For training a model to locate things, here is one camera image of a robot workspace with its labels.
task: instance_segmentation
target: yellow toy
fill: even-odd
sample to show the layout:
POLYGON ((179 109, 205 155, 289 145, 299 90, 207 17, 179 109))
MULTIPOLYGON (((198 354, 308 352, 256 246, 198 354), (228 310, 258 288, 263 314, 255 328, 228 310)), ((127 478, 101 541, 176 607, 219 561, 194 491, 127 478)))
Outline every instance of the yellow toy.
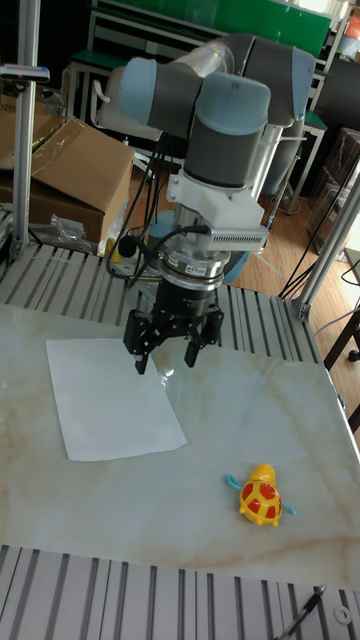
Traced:
POLYGON ((232 476, 226 476, 226 482, 234 489, 240 490, 240 513, 254 524, 272 524, 277 527, 282 508, 297 516, 293 507, 282 503, 275 486, 275 470, 269 464, 259 464, 244 485, 232 476))

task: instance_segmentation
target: chair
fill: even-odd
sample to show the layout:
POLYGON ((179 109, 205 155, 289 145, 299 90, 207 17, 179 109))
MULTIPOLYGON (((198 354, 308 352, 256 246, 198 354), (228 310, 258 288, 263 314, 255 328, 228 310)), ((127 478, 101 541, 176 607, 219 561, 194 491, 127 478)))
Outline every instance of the chair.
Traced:
MULTIPOLYGON (((119 86, 124 72, 124 67, 115 69, 108 80, 105 93, 103 93, 101 84, 98 80, 94 80, 91 93, 91 122, 98 129, 109 129, 122 133, 124 136, 136 136, 146 140, 157 142, 160 138, 161 131, 152 127, 144 127, 143 125, 124 116, 119 109, 119 86), (101 100, 101 107, 98 109, 98 101, 101 100)), ((149 163, 149 158, 135 152, 134 165, 145 171, 149 163)))

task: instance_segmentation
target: cardboard box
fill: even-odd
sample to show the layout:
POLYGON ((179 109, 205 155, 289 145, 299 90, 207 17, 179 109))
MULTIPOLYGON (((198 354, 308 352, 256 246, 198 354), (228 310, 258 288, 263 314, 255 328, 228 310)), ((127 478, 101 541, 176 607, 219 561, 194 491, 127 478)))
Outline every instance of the cardboard box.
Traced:
MULTIPOLYGON (((54 220, 72 221, 83 229, 84 250, 90 243, 96 251, 127 197, 133 157, 133 149, 97 129, 65 121, 33 154, 30 223, 48 227, 50 243, 54 220)), ((0 173, 1 198, 12 201, 6 172, 0 173)))
MULTIPOLYGON (((0 169, 12 170, 15 157, 15 114, 0 113, 0 169)), ((34 117, 33 151, 35 151, 63 123, 63 118, 34 117)))
POLYGON ((348 178, 349 189, 360 173, 360 132, 342 128, 326 161, 326 168, 335 180, 343 184, 348 178))
MULTIPOLYGON (((314 188, 313 193, 309 198, 309 203, 311 204, 313 212, 307 222, 306 228, 310 236, 315 234, 313 242, 317 253, 319 253, 339 219, 342 208, 349 196, 350 189, 343 189, 339 196, 340 184, 335 180, 326 167, 321 168, 317 185, 317 188, 314 188), (325 220, 317 231, 317 228, 324 216, 326 216, 325 220)), ((347 240, 348 238, 346 238, 343 247, 338 252, 336 256, 337 260, 342 258, 347 240)))
MULTIPOLYGON (((16 113, 16 98, 14 98, 14 96, 2 94, 0 114, 3 113, 16 113)), ((37 85, 35 93, 35 115, 65 118, 66 106, 61 97, 61 92, 56 89, 48 89, 46 86, 37 85)))

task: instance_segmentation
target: cable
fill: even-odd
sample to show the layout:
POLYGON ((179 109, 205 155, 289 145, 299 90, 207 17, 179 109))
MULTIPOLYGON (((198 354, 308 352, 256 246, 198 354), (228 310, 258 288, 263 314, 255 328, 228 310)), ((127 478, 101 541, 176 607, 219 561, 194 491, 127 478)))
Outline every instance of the cable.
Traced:
MULTIPOLYGON (((273 196, 272 198, 270 198, 270 202, 273 204, 276 200, 276 196, 273 196)), ((298 206, 297 211, 292 211, 291 215, 296 215, 297 213, 300 213, 301 211, 301 204, 299 202, 299 200, 296 201, 296 204, 298 206)), ((276 211, 281 211, 281 213, 287 213, 287 209, 281 209, 281 207, 278 207, 276 211)))
MULTIPOLYGON (((178 229, 173 229, 173 231, 170 231, 169 233, 167 233, 163 238, 161 238, 159 240, 159 242, 156 243, 156 245, 153 247, 152 251, 151 251, 151 258, 156 258, 158 251, 161 247, 161 245, 164 244, 164 242, 166 242, 167 240, 170 240, 170 238, 173 238, 174 236, 178 235, 179 233, 202 233, 204 235, 208 235, 211 233, 210 228, 205 226, 205 225, 190 225, 188 227, 179 227, 178 229)), ((143 263, 143 265, 140 267, 139 271, 135 274, 135 276, 132 278, 132 280, 129 281, 129 289, 131 289, 136 282, 139 280, 139 278, 141 278, 142 274, 144 273, 145 269, 147 267, 147 261, 145 261, 143 263)))
POLYGON ((333 203, 328 207, 327 211, 324 213, 324 215, 323 215, 322 219, 320 220, 320 222, 319 222, 318 226, 316 227, 316 229, 315 229, 314 233, 312 234, 312 236, 311 236, 311 238, 310 238, 310 240, 309 240, 309 243, 308 243, 308 245, 307 245, 307 247, 306 247, 306 249, 305 249, 304 253, 302 254, 302 256, 301 256, 301 258, 300 258, 299 262, 297 263, 297 265, 296 265, 295 269, 293 270, 293 272, 292 272, 292 274, 291 274, 290 278, 288 279, 288 281, 287 281, 286 285, 284 286, 284 288, 282 289, 282 291, 280 291, 280 293, 279 293, 279 297, 280 297, 280 298, 285 298, 285 296, 287 295, 287 290, 289 289, 289 287, 290 287, 290 286, 292 286, 292 285, 293 285, 292 279, 293 279, 293 277, 294 277, 295 273, 296 273, 296 272, 297 272, 297 270, 299 269, 299 267, 300 267, 301 263, 303 262, 303 260, 304 260, 304 258, 305 258, 305 256, 306 256, 307 252, 309 251, 309 249, 310 249, 310 247, 311 247, 311 245, 312 245, 312 243, 313 243, 313 241, 314 241, 314 239, 315 239, 315 237, 316 237, 316 235, 317 235, 317 233, 318 233, 319 229, 321 228, 321 226, 322 226, 322 225, 323 225, 323 223, 325 222, 325 220, 326 220, 326 218, 328 217, 328 215, 330 214, 330 212, 333 210, 333 208, 334 208, 334 206, 335 206, 335 203, 336 203, 337 199, 340 197, 340 195, 341 195, 341 193, 342 193, 343 189, 345 189, 345 188, 346 188, 346 185, 348 184, 349 180, 350 180, 350 177, 348 177, 346 180, 344 180, 344 182, 342 183, 342 185, 341 185, 341 187, 340 187, 340 189, 339 189, 339 191, 338 191, 338 193, 337 193, 337 196, 336 196, 336 198, 335 198, 334 202, 333 202, 333 203))
POLYGON ((140 197, 140 194, 141 194, 142 189, 144 187, 144 184, 146 182, 146 179, 147 179, 147 177, 149 175, 150 170, 152 169, 156 154, 160 153, 162 151, 163 146, 165 144, 166 144, 166 136, 164 134, 162 134, 162 136, 160 137, 156 147, 154 148, 154 151, 151 154, 149 163, 148 163, 148 165, 147 165, 147 167, 146 167, 146 169, 145 169, 145 171, 143 173, 143 177, 142 177, 142 180, 141 180, 140 185, 138 187, 138 190, 137 190, 137 192, 135 194, 134 200, 133 200, 133 202, 132 202, 132 204, 130 206, 130 209, 129 209, 129 211, 127 213, 127 216, 126 216, 126 218, 125 218, 125 220, 123 222, 123 225, 122 225, 122 227, 120 229, 120 232, 119 232, 119 234, 118 234, 118 236, 117 236, 117 238, 116 238, 116 240, 115 240, 115 242, 114 242, 114 244, 113 244, 113 246, 111 248, 109 256, 108 256, 108 258, 106 260, 106 270, 109 273, 109 275, 111 275, 111 276, 113 276, 115 278, 119 278, 121 280, 128 280, 129 279, 128 275, 122 275, 120 273, 116 273, 113 270, 112 264, 111 264, 112 263, 112 258, 113 258, 113 255, 114 255, 114 253, 115 253, 115 251, 116 251, 116 249, 117 249, 117 247, 119 245, 119 242, 120 242, 121 238, 123 237, 123 235, 124 235, 124 233, 126 231, 126 227, 129 224, 129 220, 130 220, 130 218, 131 218, 131 216, 132 216, 132 214, 134 212, 134 209, 136 207, 136 204, 137 204, 137 202, 139 200, 139 197, 140 197))
POLYGON ((29 233, 34 238, 34 240, 38 243, 38 245, 42 247, 44 243, 40 240, 40 238, 36 235, 36 233, 30 227, 29 227, 29 233))
POLYGON ((343 280, 343 282, 346 282, 346 284, 355 285, 355 287, 360 287, 360 283, 359 282, 350 282, 350 280, 347 280, 346 278, 344 278, 344 276, 346 276, 347 273, 350 273, 350 271, 354 271, 355 267, 357 267, 359 262, 360 262, 360 260, 357 260, 353 267, 350 267, 350 269, 348 269, 347 271, 344 271, 344 273, 341 274, 340 278, 341 278, 341 280, 343 280))
POLYGON ((343 320, 344 318, 347 318, 347 316, 351 316, 353 313, 355 313, 355 311, 358 311, 359 309, 360 307, 355 307, 355 309, 353 309, 352 311, 348 311, 348 313, 344 313, 344 315, 340 316, 340 318, 335 318, 335 320, 332 320, 331 322, 324 324, 324 326, 321 327, 321 329, 318 329, 317 332, 314 333, 314 336, 317 336, 317 334, 320 333, 320 331, 323 331, 327 327, 330 327, 331 324, 335 324, 335 322, 339 322, 339 320, 343 320))

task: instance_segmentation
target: floor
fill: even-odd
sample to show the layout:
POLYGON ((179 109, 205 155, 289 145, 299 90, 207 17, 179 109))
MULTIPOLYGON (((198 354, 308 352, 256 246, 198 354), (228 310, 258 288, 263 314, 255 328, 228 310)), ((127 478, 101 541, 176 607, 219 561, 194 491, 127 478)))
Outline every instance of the floor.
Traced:
MULTIPOLYGON (((130 202, 136 193, 140 179, 141 172, 135 169, 130 190, 130 202)), ((136 226, 142 221, 145 202, 146 190, 144 189, 133 217, 131 218, 130 226, 136 226)), ((267 201, 261 204, 265 208, 269 207, 267 201)), ((238 280, 234 282, 234 286, 261 291, 268 295, 278 295, 280 293, 309 241, 306 221, 311 209, 307 200, 304 198, 300 198, 300 204, 301 210, 296 215, 287 216, 281 211, 277 212, 269 240, 261 255, 268 264, 265 264, 265 262, 255 254, 251 255, 242 274, 238 280)), ((173 208, 174 205, 166 200, 165 187, 159 200, 159 211, 173 208)), ((317 255, 314 249, 311 248, 305 257, 299 273, 310 266, 316 259, 317 255)), ((346 271, 347 268, 347 263, 335 261, 317 294, 310 314, 310 324, 314 332, 335 318, 351 311, 356 306, 360 296, 360 287, 346 284, 340 278, 341 274, 346 271)), ((341 320, 324 329, 317 336, 316 340, 320 353, 324 358, 346 322, 347 319, 341 320)), ((348 347, 331 370, 331 378, 334 386, 345 400, 346 414, 348 417, 360 401, 360 362, 351 363, 347 359, 348 352, 355 348, 355 341, 349 342, 348 347)), ((356 434, 356 440, 360 448, 360 429, 358 430, 358 434, 356 434)))

